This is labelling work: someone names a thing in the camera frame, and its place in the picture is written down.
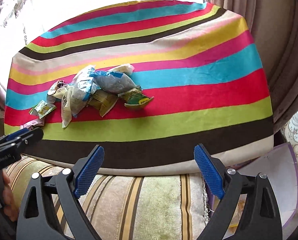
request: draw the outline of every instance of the metal bolt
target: metal bolt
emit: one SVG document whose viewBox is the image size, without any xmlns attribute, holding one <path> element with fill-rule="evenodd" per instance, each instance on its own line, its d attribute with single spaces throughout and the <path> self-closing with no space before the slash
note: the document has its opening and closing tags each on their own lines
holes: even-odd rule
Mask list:
<svg viewBox="0 0 298 240">
<path fill-rule="evenodd" d="M 233 169 L 233 168 L 229 168 L 229 169 L 227 170 L 227 172 L 228 172 L 230 175 L 234 175 L 234 174 L 236 174 L 236 170 Z"/>
<path fill-rule="evenodd" d="M 37 179 L 39 176 L 40 176 L 40 173 L 35 172 L 35 173 L 32 174 L 31 177 L 32 177 L 32 179 Z"/>
<path fill-rule="evenodd" d="M 267 175 L 263 172 L 259 173 L 259 176 L 262 178 L 262 179 L 266 179 L 267 178 Z"/>
<path fill-rule="evenodd" d="M 68 174 L 70 174 L 71 173 L 71 169 L 69 169 L 69 168 L 65 168 L 63 171 L 62 171 L 62 174 L 63 175 L 68 175 Z"/>
</svg>

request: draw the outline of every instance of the black stripe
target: black stripe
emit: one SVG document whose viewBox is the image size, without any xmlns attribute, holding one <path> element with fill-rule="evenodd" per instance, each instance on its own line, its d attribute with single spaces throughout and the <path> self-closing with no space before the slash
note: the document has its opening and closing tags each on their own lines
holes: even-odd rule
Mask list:
<svg viewBox="0 0 298 240">
<path fill-rule="evenodd" d="M 151 35 L 147 35 L 147 36 L 143 36 L 143 37 L 127 38 L 127 39 L 121 39 L 121 40 L 115 40 L 115 41 L 102 41 L 102 42 L 91 43 L 91 44 L 86 44 L 86 45 L 81 45 L 81 46 L 76 46 L 76 47 L 70 47 L 67 49 L 63 49 L 63 50 L 55 51 L 55 52 L 49 52 L 49 53 L 35 52 L 33 50 L 30 50 L 27 47 L 24 47 L 19 52 L 30 57 L 30 58 L 36 59 L 36 60 L 47 60 L 47 59 L 52 59 L 52 58 L 56 58 L 56 57 L 62 57 L 65 55 L 76 53 L 76 52 L 92 50 L 92 49 L 102 49 L 102 48 L 127 45 L 127 44 L 146 43 L 146 42 L 151 42 L 156 39 L 166 37 L 166 36 L 169 36 L 169 35 L 172 35 L 175 33 L 182 32 L 184 30 L 187 30 L 187 29 L 197 26 L 199 24 L 214 20 L 214 19 L 222 16 L 225 13 L 225 11 L 226 11 L 225 9 L 219 8 L 217 13 L 209 18 L 206 18 L 206 19 L 194 22 L 194 23 L 190 23 L 185 26 L 174 28 L 172 30 L 167 30 L 164 32 L 155 33 L 155 34 L 151 34 Z"/>
<path fill-rule="evenodd" d="M 197 133 L 133 142 L 76 142 L 41 140 L 25 153 L 59 162 L 76 163 L 96 144 L 104 147 L 103 168 L 134 169 L 193 160 L 193 148 L 203 143 L 210 154 L 231 150 L 273 135 L 273 118 Z"/>
</svg>

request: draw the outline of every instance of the turquoise stripe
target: turquoise stripe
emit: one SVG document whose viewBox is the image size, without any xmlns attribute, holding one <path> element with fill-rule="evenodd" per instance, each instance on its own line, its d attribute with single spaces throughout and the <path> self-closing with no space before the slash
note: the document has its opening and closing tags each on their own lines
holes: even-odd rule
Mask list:
<svg viewBox="0 0 298 240">
<path fill-rule="evenodd" d="M 205 9 L 207 3 L 193 3 L 190 5 L 187 4 L 177 4 L 172 6 L 164 6 L 158 8 L 149 8 L 149 9 L 140 9 L 134 12 L 128 13 L 117 13 L 108 16 L 97 17 L 90 20 L 85 20 L 79 23 L 66 25 L 61 28 L 58 28 L 51 32 L 45 32 L 41 35 L 41 37 L 46 39 L 52 39 L 57 36 L 68 34 L 72 32 L 77 32 L 86 29 L 92 29 L 102 26 L 114 25 L 114 24 L 122 24 L 128 22 L 137 22 L 152 18 L 158 18 L 163 16 L 170 15 L 180 15 L 191 13 L 194 11 Z"/>
<path fill-rule="evenodd" d="M 251 44 L 233 55 L 208 65 L 135 72 L 131 78 L 143 89 L 219 84 L 242 78 L 260 68 L 262 63 L 256 46 Z M 42 99 L 45 100 L 46 95 L 47 91 L 22 95 L 8 89 L 6 105 L 17 110 L 29 109 Z"/>
</svg>

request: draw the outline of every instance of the green stripe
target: green stripe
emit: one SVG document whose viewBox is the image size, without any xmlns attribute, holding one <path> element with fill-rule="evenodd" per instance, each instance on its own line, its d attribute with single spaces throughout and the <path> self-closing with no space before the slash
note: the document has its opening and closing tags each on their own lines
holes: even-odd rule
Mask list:
<svg viewBox="0 0 298 240">
<path fill-rule="evenodd" d="M 43 127 L 44 139 L 66 141 L 139 141 L 212 130 L 261 120 L 272 115 L 270 97 L 248 105 L 227 106 L 130 119 L 72 122 L 65 129 L 61 123 Z M 4 125 L 5 133 L 18 127 Z"/>
<path fill-rule="evenodd" d="M 205 15 L 198 16 L 198 17 L 188 19 L 185 21 L 173 23 L 173 24 L 154 27 L 154 28 L 150 28 L 150 29 L 144 29 L 144 30 L 140 30 L 140 31 L 117 33 L 117 34 L 111 34 L 111 35 L 105 35 L 105 36 L 86 38 L 86 39 L 77 40 L 77 41 L 69 41 L 69 42 L 65 42 L 63 44 L 60 44 L 57 46 L 52 46 L 52 47 L 41 47 L 41 46 L 36 45 L 31 42 L 26 47 L 29 48 L 30 50 L 35 51 L 35 52 L 49 53 L 49 52 L 60 51 L 60 50 L 66 49 L 66 48 L 71 48 L 71 47 L 76 47 L 76 46 L 81 46 L 81 45 L 86 45 L 86 44 L 92 44 L 92 43 L 97 43 L 97 42 L 102 42 L 102 41 L 116 41 L 116 40 L 122 40 L 122 39 L 127 39 L 127 38 L 148 36 L 148 35 L 175 29 L 175 28 L 178 28 L 181 26 L 185 26 L 185 25 L 209 18 L 209 17 L 215 15 L 217 13 L 218 9 L 219 9 L 219 6 L 213 6 L 211 11 Z"/>
</svg>

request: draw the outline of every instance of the striped tablecloth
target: striped tablecloth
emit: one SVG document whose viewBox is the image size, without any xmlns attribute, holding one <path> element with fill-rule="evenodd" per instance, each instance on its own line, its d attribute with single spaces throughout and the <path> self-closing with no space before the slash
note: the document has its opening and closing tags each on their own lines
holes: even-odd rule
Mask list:
<svg viewBox="0 0 298 240">
<path fill-rule="evenodd" d="M 130 63 L 131 78 L 155 99 L 142 111 L 122 101 L 104 118 L 84 108 L 66 129 L 61 106 L 46 117 L 44 139 L 27 154 L 75 163 L 95 144 L 107 174 L 197 171 L 203 143 L 225 165 L 271 150 L 272 110 L 262 63 L 243 17 L 210 3 L 142 1 L 79 15 L 42 34 L 12 60 L 5 132 L 35 117 L 29 109 L 57 80 L 92 64 Z"/>
</svg>

